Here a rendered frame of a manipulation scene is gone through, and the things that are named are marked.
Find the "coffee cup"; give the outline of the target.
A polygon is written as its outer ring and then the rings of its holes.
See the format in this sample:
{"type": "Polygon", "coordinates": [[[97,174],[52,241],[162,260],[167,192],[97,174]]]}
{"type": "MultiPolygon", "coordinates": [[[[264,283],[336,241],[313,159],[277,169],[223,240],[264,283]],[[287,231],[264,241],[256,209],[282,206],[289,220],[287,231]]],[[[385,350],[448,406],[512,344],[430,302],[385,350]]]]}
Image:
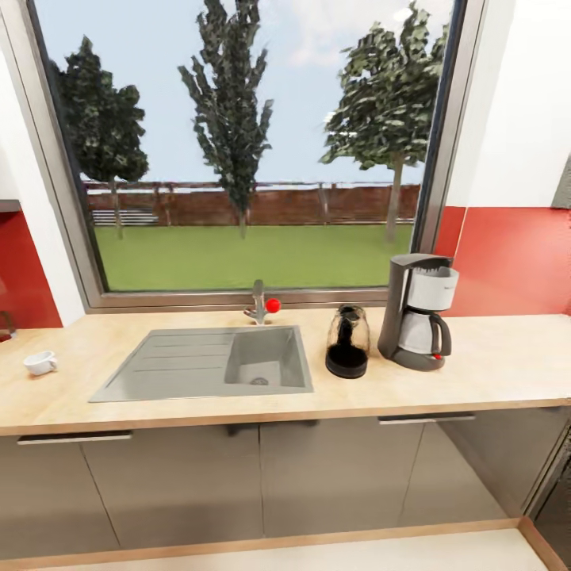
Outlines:
{"type": "Polygon", "coordinates": [[[53,351],[41,351],[25,359],[25,367],[35,375],[43,375],[59,367],[53,351]]]}

